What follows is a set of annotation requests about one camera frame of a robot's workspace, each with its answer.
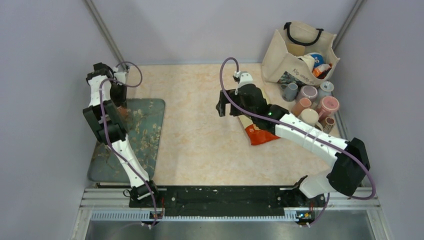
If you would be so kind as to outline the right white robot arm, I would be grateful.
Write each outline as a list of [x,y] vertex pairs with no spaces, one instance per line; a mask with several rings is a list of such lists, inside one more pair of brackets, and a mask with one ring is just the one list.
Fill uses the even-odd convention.
[[307,206],[314,197],[327,193],[358,200],[368,200],[376,194],[375,189],[368,196],[355,194],[362,180],[370,175],[366,147],[360,139],[335,137],[303,122],[285,107],[268,102],[253,83],[237,89],[221,88],[216,104],[219,116],[226,115],[227,105],[231,116],[245,116],[260,130],[295,143],[327,163],[327,169],[305,175],[298,182],[293,192],[297,205]]

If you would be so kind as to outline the small brown striped cup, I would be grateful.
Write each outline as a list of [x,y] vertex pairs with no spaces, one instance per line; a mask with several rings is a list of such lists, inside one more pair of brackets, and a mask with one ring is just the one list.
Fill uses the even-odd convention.
[[334,126],[336,124],[336,120],[332,116],[327,116],[320,123],[323,127],[323,131],[325,133],[329,134],[332,131],[332,129],[334,128]]

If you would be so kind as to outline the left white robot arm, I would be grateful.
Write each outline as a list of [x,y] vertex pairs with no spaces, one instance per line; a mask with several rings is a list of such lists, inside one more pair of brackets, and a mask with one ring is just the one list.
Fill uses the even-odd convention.
[[154,207],[160,202],[161,194],[137,159],[125,117],[120,112],[120,108],[127,106],[126,78],[126,71],[119,71],[118,67],[102,62],[94,64],[93,72],[86,77],[90,102],[82,113],[97,141],[113,152],[126,172],[130,199]]

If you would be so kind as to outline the large pink mug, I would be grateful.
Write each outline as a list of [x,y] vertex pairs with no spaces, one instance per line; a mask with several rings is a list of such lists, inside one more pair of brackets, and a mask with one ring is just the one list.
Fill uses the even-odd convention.
[[323,97],[316,108],[318,120],[321,121],[326,117],[332,116],[339,110],[339,108],[340,103],[337,98],[330,95]]

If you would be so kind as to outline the orange chips bag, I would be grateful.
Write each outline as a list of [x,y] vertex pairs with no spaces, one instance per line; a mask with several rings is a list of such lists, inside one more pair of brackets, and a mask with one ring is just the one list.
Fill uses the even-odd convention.
[[266,130],[259,129],[253,121],[245,115],[238,116],[238,119],[244,128],[251,146],[258,146],[279,139],[278,136]]

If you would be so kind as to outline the cream white mug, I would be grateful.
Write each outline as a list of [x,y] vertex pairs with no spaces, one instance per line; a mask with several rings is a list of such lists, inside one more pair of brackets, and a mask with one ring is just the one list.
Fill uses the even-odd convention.
[[304,109],[300,115],[298,116],[298,118],[303,121],[304,123],[319,129],[321,131],[324,130],[322,124],[319,122],[319,114],[311,108],[306,108]]

